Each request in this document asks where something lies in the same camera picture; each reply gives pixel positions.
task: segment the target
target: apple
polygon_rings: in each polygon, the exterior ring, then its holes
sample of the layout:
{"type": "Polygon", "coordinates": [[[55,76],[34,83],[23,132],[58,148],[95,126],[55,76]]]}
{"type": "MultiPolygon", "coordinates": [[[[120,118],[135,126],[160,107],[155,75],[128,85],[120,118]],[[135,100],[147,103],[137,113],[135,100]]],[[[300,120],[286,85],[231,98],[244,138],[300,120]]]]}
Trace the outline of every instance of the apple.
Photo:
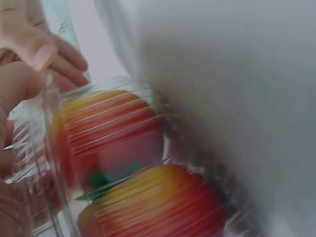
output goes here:
{"type": "Polygon", "coordinates": [[[79,215],[84,237],[222,237],[223,207],[202,176],[180,165],[137,171],[79,215]]]}
{"type": "Polygon", "coordinates": [[[157,114],[124,90],[87,92],[66,101],[53,117],[53,131],[55,159],[73,190],[89,189],[93,171],[120,179],[129,166],[157,164],[163,155],[157,114]]]}

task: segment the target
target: plastic packaging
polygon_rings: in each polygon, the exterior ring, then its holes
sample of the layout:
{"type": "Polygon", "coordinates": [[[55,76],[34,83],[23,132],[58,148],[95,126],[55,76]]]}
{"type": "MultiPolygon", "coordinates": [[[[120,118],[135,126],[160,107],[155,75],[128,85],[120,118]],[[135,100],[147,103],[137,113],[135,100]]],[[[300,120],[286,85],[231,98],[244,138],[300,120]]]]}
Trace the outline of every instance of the plastic packaging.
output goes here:
{"type": "Polygon", "coordinates": [[[15,110],[23,231],[57,237],[257,237],[251,202],[146,83],[113,78],[15,110]]]}

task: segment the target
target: fingernail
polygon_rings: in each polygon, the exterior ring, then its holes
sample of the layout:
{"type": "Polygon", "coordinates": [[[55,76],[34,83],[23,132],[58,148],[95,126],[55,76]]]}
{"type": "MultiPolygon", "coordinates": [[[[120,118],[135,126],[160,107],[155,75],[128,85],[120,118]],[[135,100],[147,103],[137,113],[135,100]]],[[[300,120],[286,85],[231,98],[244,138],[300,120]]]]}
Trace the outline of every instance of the fingernail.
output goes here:
{"type": "Polygon", "coordinates": [[[35,67],[37,70],[44,70],[56,57],[55,47],[50,44],[44,44],[34,55],[35,67]]]}

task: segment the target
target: green leaf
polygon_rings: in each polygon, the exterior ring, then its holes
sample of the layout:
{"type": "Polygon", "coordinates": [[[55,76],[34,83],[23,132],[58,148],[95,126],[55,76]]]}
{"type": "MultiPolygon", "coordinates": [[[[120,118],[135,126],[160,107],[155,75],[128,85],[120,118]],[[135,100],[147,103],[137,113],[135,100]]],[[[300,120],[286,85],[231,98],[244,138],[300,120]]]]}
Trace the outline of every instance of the green leaf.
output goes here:
{"type": "Polygon", "coordinates": [[[98,171],[94,171],[89,174],[89,181],[91,187],[94,190],[109,184],[109,180],[101,172],[98,171]]]}
{"type": "Polygon", "coordinates": [[[131,165],[126,171],[123,173],[123,177],[127,177],[135,173],[137,170],[141,169],[143,166],[140,163],[131,165]]]}
{"type": "MultiPolygon", "coordinates": [[[[140,168],[142,168],[142,165],[139,163],[137,163],[135,165],[131,165],[129,168],[126,169],[125,172],[123,172],[123,178],[132,175],[140,168]]],[[[82,195],[82,196],[76,198],[76,200],[95,201],[95,200],[103,197],[111,188],[124,182],[125,180],[126,179],[123,179],[121,182],[115,183],[116,179],[114,179],[113,177],[111,177],[107,174],[103,174],[99,171],[93,171],[91,174],[89,174],[89,181],[90,181],[90,184],[91,184],[91,187],[93,188],[93,190],[97,190],[103,186],[106,186],[106,188],[98,190],[98,191],[96,191],[92,194],[89,194],[89,195],[82,195]]]]}

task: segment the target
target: white surface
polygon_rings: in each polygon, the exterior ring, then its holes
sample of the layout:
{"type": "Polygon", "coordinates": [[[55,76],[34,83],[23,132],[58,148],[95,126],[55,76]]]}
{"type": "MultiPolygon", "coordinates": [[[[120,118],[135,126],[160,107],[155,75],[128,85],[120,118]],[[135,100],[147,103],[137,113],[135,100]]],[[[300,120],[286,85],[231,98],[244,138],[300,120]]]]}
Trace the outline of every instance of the white surface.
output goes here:
{"type": "Polygon", "coordinates": [[[96,14],[93,0],[68,0],[70,14],[81,52],[89,63],[93,82],[114,76],[126,76],[96,14]]]}

